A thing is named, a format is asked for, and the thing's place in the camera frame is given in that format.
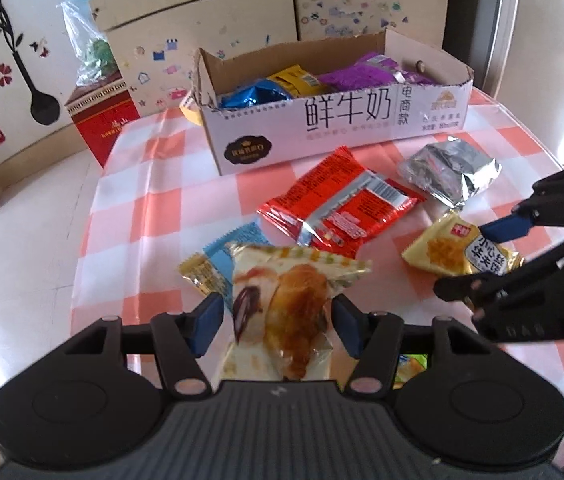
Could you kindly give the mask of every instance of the red snack package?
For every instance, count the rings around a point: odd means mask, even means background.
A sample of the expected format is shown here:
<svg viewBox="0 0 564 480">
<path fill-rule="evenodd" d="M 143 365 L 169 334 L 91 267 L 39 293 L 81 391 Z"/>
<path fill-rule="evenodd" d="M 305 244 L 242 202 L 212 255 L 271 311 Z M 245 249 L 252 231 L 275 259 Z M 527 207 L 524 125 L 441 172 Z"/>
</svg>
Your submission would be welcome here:
<svg viewBox="0 0 564 480">
<path fill-rule="evenodd" d="M 382 180 L 340 146 L 257 212 L 300 245 L 354 258 L 364 242 L 423 200 Z"/>
</svg>

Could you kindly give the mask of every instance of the baseboard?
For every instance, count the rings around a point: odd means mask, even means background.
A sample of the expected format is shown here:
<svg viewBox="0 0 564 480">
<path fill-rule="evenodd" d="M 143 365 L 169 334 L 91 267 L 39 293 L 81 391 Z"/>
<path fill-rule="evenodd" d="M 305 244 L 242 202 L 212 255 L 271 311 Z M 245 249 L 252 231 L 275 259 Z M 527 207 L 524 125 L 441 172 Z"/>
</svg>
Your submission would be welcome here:
<svg viewBox="0 0 564 480">
<path fill-rule="evenodd" d="M 0 193 L 23 178 L 86 149 L 86 142 L 75 124 L 60 128 L 0 163 Z"/>
</svg>

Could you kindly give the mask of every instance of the black label on box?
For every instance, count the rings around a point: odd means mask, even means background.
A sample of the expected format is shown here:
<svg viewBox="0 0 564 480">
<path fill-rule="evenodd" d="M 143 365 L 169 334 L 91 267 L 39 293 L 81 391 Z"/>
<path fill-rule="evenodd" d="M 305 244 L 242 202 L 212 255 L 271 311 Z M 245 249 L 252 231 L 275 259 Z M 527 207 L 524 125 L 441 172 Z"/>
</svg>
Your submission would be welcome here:
<svg viewBox="0 0 564 480">
<path fill-rule="evenodd" d="M 224 150 L 224 158 L 232 164 L 253 164 L 268 155 L 271 141 L 263 136 L 240 137 Z"/>
</svg>

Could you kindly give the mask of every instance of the purple snack package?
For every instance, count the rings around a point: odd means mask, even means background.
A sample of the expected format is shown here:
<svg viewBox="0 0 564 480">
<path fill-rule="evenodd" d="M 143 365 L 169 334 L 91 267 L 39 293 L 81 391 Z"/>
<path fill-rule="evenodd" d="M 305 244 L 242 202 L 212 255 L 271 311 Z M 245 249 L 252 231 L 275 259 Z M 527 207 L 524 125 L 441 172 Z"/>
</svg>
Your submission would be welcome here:
<svg viewBox="0 0 564 480">
<path fill-rule="evenodd" d="M 400 70 L 395 60 L 374 52 L 365 54 L 351 66 L 318 76 L 318 79 L 340 92 L 393 83 L 434 84 L 417 72 Z"/>
</svg>

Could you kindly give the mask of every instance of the tile floor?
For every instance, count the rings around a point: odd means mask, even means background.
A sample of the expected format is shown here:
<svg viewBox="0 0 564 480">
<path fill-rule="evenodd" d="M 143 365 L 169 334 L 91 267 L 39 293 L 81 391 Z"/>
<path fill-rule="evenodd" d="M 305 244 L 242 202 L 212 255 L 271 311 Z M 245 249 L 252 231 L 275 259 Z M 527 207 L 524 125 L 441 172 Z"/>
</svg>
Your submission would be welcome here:
<svg viewBox="0 0 564 480">
<path fill-rule="evenodd" d="M 84 151 L 0 199 L 0 386 L 69 335 L 78 250 L 100 174 Z"/>
</svg>

